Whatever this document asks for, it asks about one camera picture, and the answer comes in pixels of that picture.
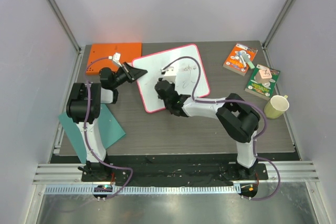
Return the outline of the pink framed whiteboard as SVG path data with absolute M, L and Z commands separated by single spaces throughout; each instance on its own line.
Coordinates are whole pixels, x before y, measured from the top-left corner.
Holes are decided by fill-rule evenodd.
M 158 98 L 154 86 L 159 78 L 162 77 L 161 70 L 175 59 L 183 56 L 189 56 L 192 57 L 192 59 L 181 59 L 171 65 L 176 72 L 175 90 L 179 94 L 192 94 L 197 76 L 201 73 L 194 96 L 202 98 L 210 94 L 210 88 L 204 71 L 201 55 L 195 44 L 189 44 L 136 58 L 132 61 L 132 65 L 135 68 L 147 71 L 147 74 L 137 80 L 137 84 L 144 108 L 148 113 L 154 113 L 165 109 L 164 103 Z

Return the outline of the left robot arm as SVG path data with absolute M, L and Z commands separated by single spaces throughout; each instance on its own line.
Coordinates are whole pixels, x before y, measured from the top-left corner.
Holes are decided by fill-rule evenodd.
M 104 67 L 99 71 L 99 83 L 74 83 L 66 105 L 66 114 L 78 128 L 86 151 L 85 164 L 97 166 L 93 174 L 98 180 L 105 182 L 112 174 L 108 163 L 107 151 L 103 146 L 99 130 L 99 116 L 102 104 L 115 104 L 118 100 L 117 88 L 128 82 L 133 83 L 147 74 L 147 70 L 139 69 L 124 62 L 112 71 Z

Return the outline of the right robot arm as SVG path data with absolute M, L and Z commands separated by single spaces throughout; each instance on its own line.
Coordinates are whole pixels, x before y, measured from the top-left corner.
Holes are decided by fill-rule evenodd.
M 175 84 L 167 80 L 159 80 L 154 88 L 165 108 L 175 116 L 202 116 L 219 120 L 227 134 L 236 142 L 236 173 L 242 179 L 250 179 L 255 175 L 258 161 L 254 138 L 260 116 L 239 95 L 231 93 L 229 97 L 220 100 L 194 100 L 191 95 L 178 94 Z

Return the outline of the whiteboard marker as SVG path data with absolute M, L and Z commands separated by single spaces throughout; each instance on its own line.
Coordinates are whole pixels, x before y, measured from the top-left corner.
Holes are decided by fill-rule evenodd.
M 241 53 L 241 52 L 238 52 L 238 55 L 239 55 L 239 58 L 240 58 L 240 60 L 241 60 L 241 62 L 242 62 L 242 64 L 243 64 L 243 66 L 244 66 L 244 69 L 246 69 L 247 65 L 246 65 L 246 62 L 245 62 L 245 60 L 244 60 L 244 58 L 243 58 L 243 56 L 242 56 L 242 53 Z

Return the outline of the orange flat box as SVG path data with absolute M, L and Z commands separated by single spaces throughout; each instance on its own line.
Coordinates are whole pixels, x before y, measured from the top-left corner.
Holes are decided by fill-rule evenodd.
M 89 59 L 87 62 L 87 75 L 97 75 L 104 67 L 109 67 L 112 71 L 117 71 L 116 66 L 111 60 L 99 60 L 93 65 L 89 66 L 93 61 L 101 58 L 108 58 L 115 53 L 120 54 L 120 63 L 131 63 L 133 59 L 139 58 L 142 55 L 142 43 L 114 43 L 114 44 L 93 44 L 90 49 Z

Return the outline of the teal paper sheet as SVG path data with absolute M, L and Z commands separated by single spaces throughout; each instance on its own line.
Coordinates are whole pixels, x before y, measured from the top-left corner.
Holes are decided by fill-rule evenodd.
M 109 148 L 119 139 L 125 136 L 125 131 L 117 122 L 113 114 L 110 112 L 106 104 L 102 104 L 100 115 L 98 117 L 98 127 L 100 131 L 102 145 L 105 149 Z M 80 162 L 86 162 L 86 148 L 81 136 L 79 128 L 69 118 L 66 112 L 58 116 L 59 122 L 65 130 Z

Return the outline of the orange book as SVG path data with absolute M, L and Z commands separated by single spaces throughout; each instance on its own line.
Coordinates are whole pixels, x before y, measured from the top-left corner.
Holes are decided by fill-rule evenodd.
M 236 44 L 224 61 L 223 67 L 241 76 L 245 76 L 249 69 L 255 69 L 253 60 L 257 52 L 256 48 Z

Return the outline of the wooden cube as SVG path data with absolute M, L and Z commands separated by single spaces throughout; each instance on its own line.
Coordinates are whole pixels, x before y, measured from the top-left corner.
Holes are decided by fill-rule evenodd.
M 257 74 L 255 75 L 255 80 L 257 83 L 267 83 L 272 79 L 272 74 L 270 69 L 259 69 Z

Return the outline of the green book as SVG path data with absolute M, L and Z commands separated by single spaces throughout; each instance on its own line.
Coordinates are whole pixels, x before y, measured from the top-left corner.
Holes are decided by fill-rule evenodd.
M 281 71 L 258 64 L 247 82 L 245 91 L 269 100 Z

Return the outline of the yellow green paper cup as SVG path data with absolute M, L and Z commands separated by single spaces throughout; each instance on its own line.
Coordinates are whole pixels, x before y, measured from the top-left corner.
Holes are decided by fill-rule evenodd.
M 288 96 L 275 95 L 266 104 L 264 114 L 268 119 L 276 119 L 289 109 Z

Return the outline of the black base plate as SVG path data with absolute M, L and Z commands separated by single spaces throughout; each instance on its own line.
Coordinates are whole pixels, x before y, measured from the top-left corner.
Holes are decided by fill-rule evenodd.
M 111 180 L 118 185 L 128 178 L 131 186 L 191 186 L 238 180 L 267 180 L 265 164 L 243 168 L 235 154 L 120 155 L 108 156 L 111 166 L 86 162 L 78 169 L 82 181 Z

